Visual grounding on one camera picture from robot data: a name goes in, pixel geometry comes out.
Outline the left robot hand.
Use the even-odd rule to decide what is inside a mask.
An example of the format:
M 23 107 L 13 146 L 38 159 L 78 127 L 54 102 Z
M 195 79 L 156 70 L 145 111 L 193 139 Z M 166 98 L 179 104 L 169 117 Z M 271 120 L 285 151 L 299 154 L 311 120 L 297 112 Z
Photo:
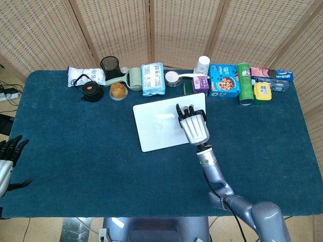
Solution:
M 24 188 L 33 182 L 33 178 L 30 177 L 21 183 L 10 183 L 18 159 L 20 158 L 24 147 L 29 143 L 29 139 L 21 141 L 22 138 L 23 136 L 19 135 L 8 141 L 1 141 L 1 197 L 3 197 L 6 192 Z

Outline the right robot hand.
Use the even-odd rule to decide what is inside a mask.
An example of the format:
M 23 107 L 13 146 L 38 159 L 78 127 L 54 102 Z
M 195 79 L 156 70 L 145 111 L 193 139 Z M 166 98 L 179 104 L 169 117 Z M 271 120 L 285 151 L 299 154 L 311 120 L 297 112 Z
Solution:
M 176 104 L 176 111 L 181 128 L 191 145 L 202 145 L 206 143 L 210 134 L 206 126 L 206 114 L 203 109 L 195 110 L 193 105 L 184 106 L 182 110 Z

